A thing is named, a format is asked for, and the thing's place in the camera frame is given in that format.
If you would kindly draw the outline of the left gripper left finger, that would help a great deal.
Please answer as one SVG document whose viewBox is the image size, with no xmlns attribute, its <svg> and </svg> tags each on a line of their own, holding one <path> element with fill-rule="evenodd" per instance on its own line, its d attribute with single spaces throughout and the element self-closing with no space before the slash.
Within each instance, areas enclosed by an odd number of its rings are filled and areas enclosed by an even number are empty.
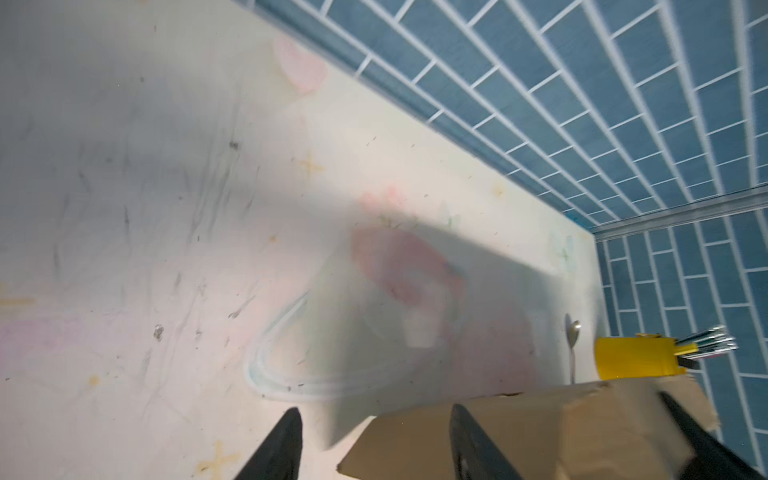
<svg viewBox="0 0 768 480">
<path fill-rule="evenodd" d="M 296 480 L 303 450 L 303 422 L 297 407 L 289 408 L 265 437 L 235 480 Z"/>
</svg>

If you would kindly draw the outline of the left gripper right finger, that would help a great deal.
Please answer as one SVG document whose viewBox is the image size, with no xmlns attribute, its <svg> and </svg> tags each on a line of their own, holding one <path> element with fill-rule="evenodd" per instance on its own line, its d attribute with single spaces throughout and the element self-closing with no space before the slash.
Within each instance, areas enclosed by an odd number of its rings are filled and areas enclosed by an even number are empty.
<svg viewBox="0 0 768 480">
<path fill-rule="evenodd" d="M 452 406 L 449 438 L 456 479 L 522 479 L 463 405 Z"/>
</svg>

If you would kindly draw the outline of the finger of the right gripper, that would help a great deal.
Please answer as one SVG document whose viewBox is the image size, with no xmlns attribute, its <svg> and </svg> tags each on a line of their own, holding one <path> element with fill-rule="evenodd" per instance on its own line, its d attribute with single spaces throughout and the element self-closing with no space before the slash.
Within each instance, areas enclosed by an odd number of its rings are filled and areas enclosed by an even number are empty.
<svg viewBox="0 0 768 480">
<path fill-rule="evenodd" d="M 675 479 L 681 480 L 761 480 L 762 475 L 707 433 L 668 393 L 659 397 L 693 450 Z"/>
</svg>

